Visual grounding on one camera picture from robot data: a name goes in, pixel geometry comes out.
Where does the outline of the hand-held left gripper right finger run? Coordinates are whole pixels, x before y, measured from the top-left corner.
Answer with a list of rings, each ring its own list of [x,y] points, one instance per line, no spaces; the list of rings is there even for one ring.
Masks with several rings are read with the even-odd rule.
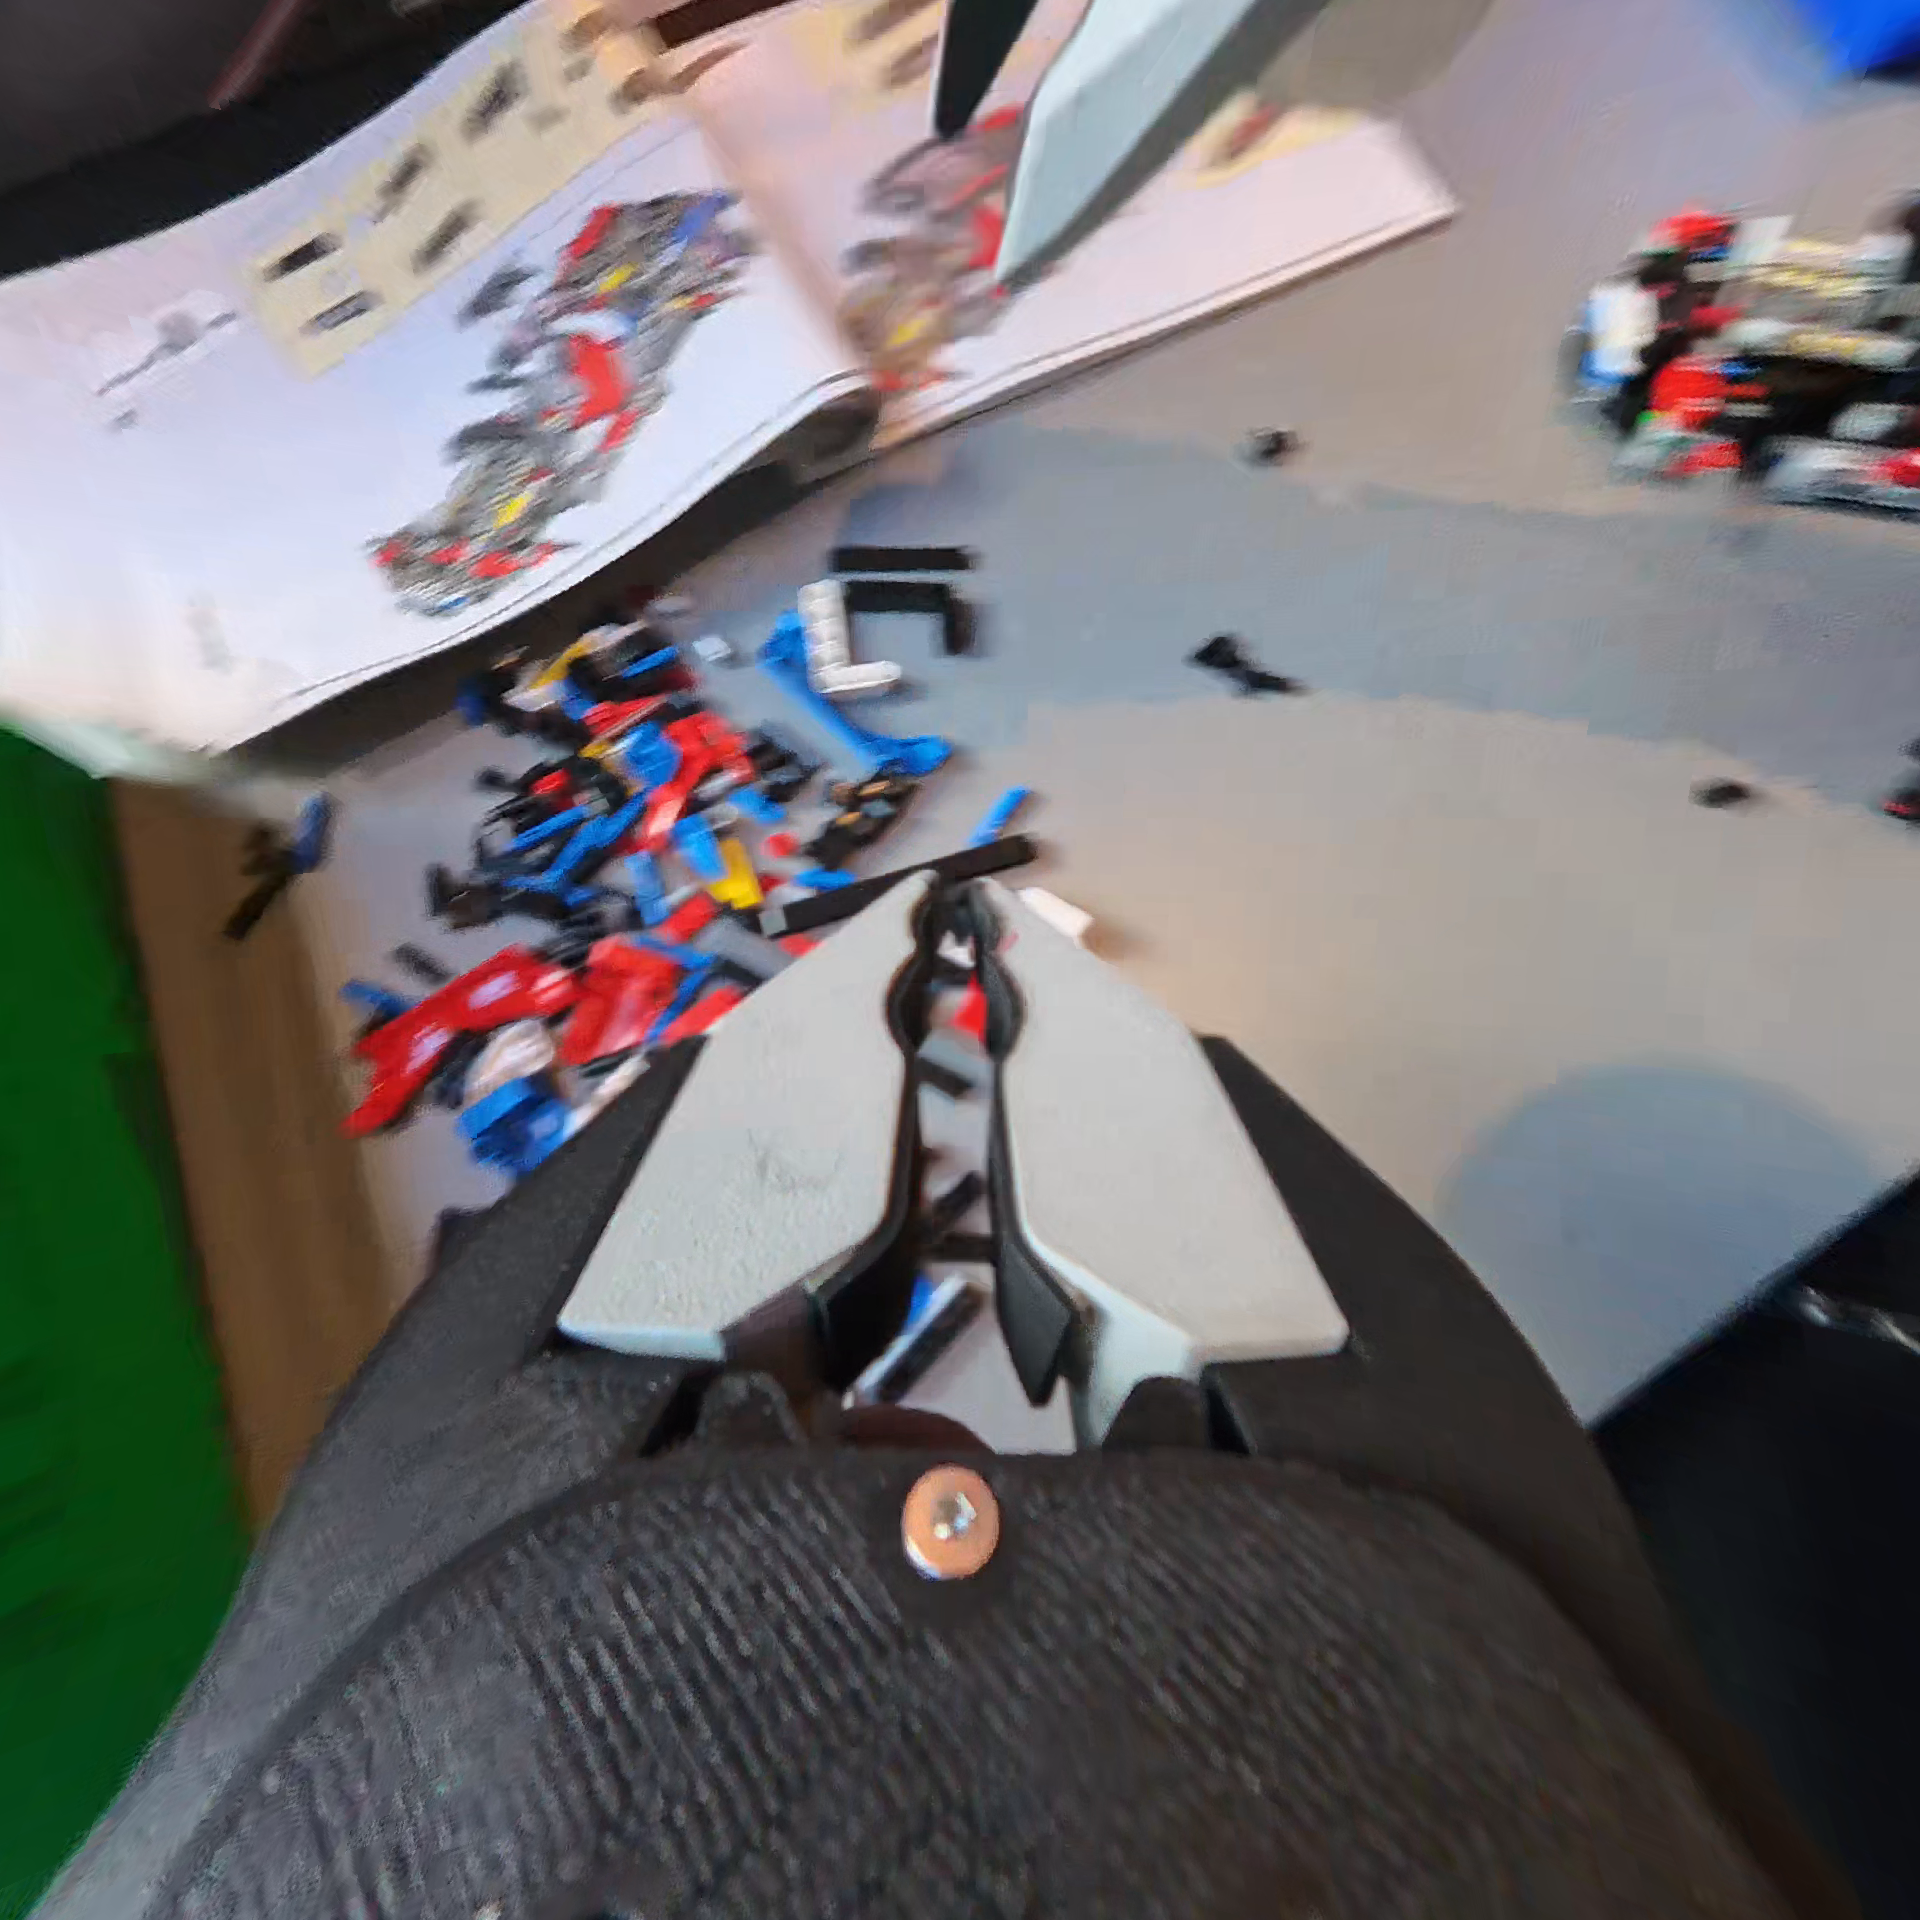
[[[1143,1381],[1341,1353],[1351,1324],[1193,1032],[998,881],[988,1010],[997,1317],[1083,1452]]]

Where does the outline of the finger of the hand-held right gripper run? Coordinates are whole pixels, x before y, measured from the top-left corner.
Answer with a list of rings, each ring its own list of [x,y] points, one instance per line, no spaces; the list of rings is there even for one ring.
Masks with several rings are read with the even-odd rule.
[[[946,4],[932,68],[932,135],[962,135],[998,78],[1039,4]]]
[[[1018,284],[1099,223],[1146,161],[1288,48],[1322,4],[1087,4],[1020,111],[994,276]]]

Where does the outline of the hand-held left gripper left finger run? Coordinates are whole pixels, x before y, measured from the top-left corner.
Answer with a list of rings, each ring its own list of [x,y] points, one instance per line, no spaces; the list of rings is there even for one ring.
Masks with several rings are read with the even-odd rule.
[[[559,1331],[670,1363],[810,1338],[856,1375],[907,1307],[917,1200],[917,1010],[932,870],[792,958],[692,1049]]]

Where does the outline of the pile of toy bricks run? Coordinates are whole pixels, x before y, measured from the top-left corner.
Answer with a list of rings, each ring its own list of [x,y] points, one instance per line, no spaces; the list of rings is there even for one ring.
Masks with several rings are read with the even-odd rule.
[[[792,958],[822,946],[850,916],[912,870],[938,881],[997,880],[1036,858],[1004,831],[1018,799],[966,848],[905,870],[847,876],[836,863],[885,831],[898,803],[944,768],[939,738],[864,734],[835,710],[804,664],[800,612],[780,619],[759,664],[836,729],[861,781],[832,787],[839,813],[804,842],[785,831],[785,801],[815,766],[771,731],[741,734],[692,685],[681,654],[645,622],[584,637],[521,685],[525,657],[507,657],[464,697],[465,714],[507,734],[540,734],[546,760],[507,780],[486,773],[496,796],[483,817],[469,870],[426,874],[426,911],[447,927],[536,922],[540,939],[504,944],[464,971],[402,953],[418,987],[348,981],[344,1000],[362,1025],[348,1043],[351,1106],[346,1140],[383,1140],[430,1106],[458,1120],[469,1158],[499,1179],[525,1181],[577,1140],[599,1114],[635,1117],[658,1102],[634,1170],[681,1092],[692,1049],[741,1000]],[[979,983],[935,987],[917,1010],[917,1117],[930,1073],[990,1088]],[[612,1205],[631,1174],[614,1183]],[[914,1282],[886,1338],[856,1375],[819,1375],[810,1338],[751,1350],[741,1363],[670,1363],[688,1371],[768,1371],[800,1381],[804,1396],[861,1401],[935,1313],[914,1313],[920,1264],[948,1225],[988,1197],[988,1170],[944,1193],[935,1211],[917,1200],[905,1250]],[[591,1246],[563,1264],[563,1301]]]

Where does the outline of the heap of black pins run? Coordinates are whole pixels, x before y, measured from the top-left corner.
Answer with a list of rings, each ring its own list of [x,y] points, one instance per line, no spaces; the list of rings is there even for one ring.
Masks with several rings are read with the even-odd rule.
[[[1209,637],[1185,658],[1191,667],[1231,685],[1238,697],[1301,697],[1309,692],[1294,675],[1281,675],[1262,664],[1234,633]]]

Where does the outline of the green storage bin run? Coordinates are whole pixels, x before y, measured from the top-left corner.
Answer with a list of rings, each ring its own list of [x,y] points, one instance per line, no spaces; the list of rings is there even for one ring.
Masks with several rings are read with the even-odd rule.
[[[2,1914],[196,1674],[247,1557],[106,791],[2,734]]]

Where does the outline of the toy brick car model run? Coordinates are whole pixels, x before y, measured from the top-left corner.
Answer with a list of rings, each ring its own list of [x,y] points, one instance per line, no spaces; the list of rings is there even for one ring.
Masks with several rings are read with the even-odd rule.
[[[1683,207],[1587,288],[1559,375],[1619,477],[1913,519],[1916,195],[1849,237]]]

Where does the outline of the blue storage bin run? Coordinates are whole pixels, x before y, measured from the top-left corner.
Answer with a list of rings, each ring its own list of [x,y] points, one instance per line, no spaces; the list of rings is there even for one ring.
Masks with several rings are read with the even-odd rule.
[[[1812,33],[1846,78],[1916,68],[1916,4],[1803,4]]]

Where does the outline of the open instruction booklet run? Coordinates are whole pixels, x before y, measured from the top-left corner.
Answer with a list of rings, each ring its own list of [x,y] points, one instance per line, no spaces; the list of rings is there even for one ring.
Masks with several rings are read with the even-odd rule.
[[[2,724],[109,780],[483,637],[736,475],[859,463],[1453,217],[1352,106],[1212,122],[1036,279],[1040,4],[935,139],[935,4],[684,54],[529,4],[296,171],[2,283]]]

